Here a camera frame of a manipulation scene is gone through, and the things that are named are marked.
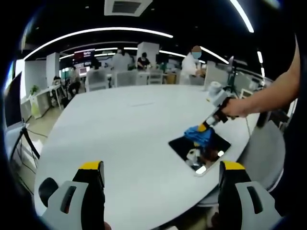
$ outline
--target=potted plant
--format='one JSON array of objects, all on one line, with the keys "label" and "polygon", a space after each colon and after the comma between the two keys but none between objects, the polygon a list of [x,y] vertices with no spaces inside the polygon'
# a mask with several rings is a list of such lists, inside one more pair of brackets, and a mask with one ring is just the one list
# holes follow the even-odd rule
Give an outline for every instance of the potted plant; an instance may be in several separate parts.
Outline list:
[{"label": "potted plant", "polygon": [[30,90],[30,94],[31,96],[35,95],[39,90],[39,87],[37,85],[32,86],[31,90]]}]

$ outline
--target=white lab coat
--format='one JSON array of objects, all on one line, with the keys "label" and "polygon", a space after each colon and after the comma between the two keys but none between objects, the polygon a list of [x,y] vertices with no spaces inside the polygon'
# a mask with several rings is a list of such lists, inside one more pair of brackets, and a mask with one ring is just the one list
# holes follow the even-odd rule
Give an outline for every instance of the white lab coat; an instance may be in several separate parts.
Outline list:
[{"label": "white lab coat", "polygon": [[188,53],[188,55],[183,59],[179,79],[180,85],[190,85],[190,75],[195,75],[198,63],[198,60],[195,59],[191,53]]},{"label": "white lab coat", "polygon": [[114,71],[128,71],[128,65],[131,63],[130,55],[125,53],[122,54],[115,54],[112,57],[112,66],[114,67]]}]

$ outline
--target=air conditioning vent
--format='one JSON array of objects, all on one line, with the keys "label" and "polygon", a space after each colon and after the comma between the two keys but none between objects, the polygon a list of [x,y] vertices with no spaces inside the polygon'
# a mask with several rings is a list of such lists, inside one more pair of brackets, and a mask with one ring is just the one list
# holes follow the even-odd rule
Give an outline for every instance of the air conditioning vent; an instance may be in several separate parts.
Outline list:
[{"label": "air conditioning vent", "polygon": [[153,0],[105,0],[105,16],[139,17]]},{"label": "air conditioning vent", "polygon": [[141,5],[140,2],[115,1],[112,12],[113,13],[135,13],[140,5]]}]

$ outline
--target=blue cloth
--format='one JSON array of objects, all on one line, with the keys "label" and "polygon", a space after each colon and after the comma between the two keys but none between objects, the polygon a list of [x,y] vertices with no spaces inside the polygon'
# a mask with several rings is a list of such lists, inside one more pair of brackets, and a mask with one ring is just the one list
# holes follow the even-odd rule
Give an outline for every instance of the blue cloth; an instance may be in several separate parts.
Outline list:
[{"label": "blue cloth", "polygon": [[197,128],[198,128],[198,126],[188,128],[184,132],[184,136],[187,139],[189,139],[193,142],[196,142],[200,146],[205,148],[208,145],[210,138],[211,138],[211,135],[214,132],[214,130],[212,128],[209,128],[204,132],[199,132],[199,131],[197,131]]}]

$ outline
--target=black ceiling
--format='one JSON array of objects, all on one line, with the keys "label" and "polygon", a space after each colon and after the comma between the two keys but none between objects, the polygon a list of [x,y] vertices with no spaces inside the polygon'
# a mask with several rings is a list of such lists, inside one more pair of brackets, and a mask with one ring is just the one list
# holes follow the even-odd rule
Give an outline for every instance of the black ceiling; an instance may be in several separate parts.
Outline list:
[{"label": "black ceiling", "polygon": [[[112,26],[149,29],[174,37],[130,31],[91,32],[55,42],[30,59],[46,57],[75,46],[110,41],[155,42],[163,50],[180,54],[187,54],[192,46],[200,45],[222,57],[234,55],[258,73],[257,50],[260,50],[266,75],[275,79],[287,70],[294,52],[294,36],[282,12],[262,0],[238,0],[253,25],[253,34],[247,30],[229,0],[154,0],[140,17],[104,16],[103,0],[48,2],[51,3],[37,13],[26,43],[40,46],[76,31]],[[95,46],[103,47],[114,47],[114,44]],[[205,52],[201,59],[217,60]]]}]

